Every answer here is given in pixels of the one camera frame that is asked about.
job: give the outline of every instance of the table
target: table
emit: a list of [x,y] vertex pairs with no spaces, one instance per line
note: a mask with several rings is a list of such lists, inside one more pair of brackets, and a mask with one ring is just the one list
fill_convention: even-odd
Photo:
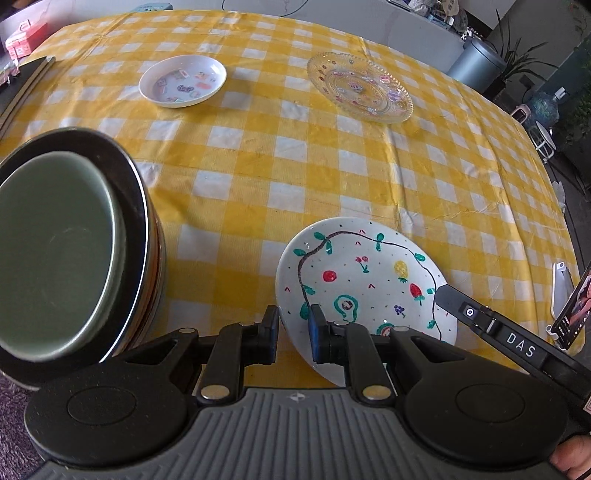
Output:
[[[347,116],[307,80],[307,61],[321,51],[384,66],[412,94],[413,117],[386,126]],[[190,53],[227,67],[217,95],[185,109],[139,95],[147,68]],[[259,320],[275,302],[287,242],[337,215],[405,233],[450,284],[540,335],[550,322],[552,263],[577,272],[555,194],[521,125],[391,48],[304,21],[171,11],[65,27],[33,57],[50,54],[56,65],[18,113],[0,155],[43,131],[81,125],[114,137],[137,160],[168,248],[165,312],[153,335],[182,326],[215,334]],[[462,326],[457,344],[509,364]],[[276,364],[249,367],[245,377],[277,387],[327,385],[283,330]]]

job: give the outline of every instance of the red box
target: red box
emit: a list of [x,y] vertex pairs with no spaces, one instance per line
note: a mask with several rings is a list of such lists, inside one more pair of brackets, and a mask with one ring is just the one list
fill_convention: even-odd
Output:
[[6,40],[6,49],[13,60],[30,55],[45,39],[49,37],[47,22],[34,23],[29,20],[21,23],[18,30]]

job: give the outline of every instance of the finger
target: finger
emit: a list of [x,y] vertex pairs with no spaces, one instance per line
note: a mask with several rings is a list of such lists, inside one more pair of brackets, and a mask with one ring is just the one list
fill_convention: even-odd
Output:
[[582,470],[579,475],[591,468],[591,437],[572,437],[558,445],[556,451],[550,456],[550,462],[560,471],[566,472]]

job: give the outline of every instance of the white plate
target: white plate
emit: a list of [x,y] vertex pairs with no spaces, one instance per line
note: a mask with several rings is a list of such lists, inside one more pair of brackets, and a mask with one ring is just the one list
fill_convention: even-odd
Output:
[[403,234],[371,220],[321,220],[298,233],[279,261],[275,295],[296,350],[320,375],[343,386],[343,368],[312,360],[307,313],[317,303],[328,322],[356,322],[388,335],[409,326],[452,345],[457,320],[439,309],[447,282],[428,255]]
[[156,105],[191,106],[214,95],[226,76],[226,69],[216,59],[180,55],[151,66],[139,80],[139,92]]

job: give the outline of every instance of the glass plate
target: glass plate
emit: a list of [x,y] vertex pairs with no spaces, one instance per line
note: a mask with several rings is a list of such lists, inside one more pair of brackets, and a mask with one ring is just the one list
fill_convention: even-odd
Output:
[[354,116],[385,124],[413,114],[413,100],[379,65],[346,53],[319,53],[308,61],[308,77],[325,97]]

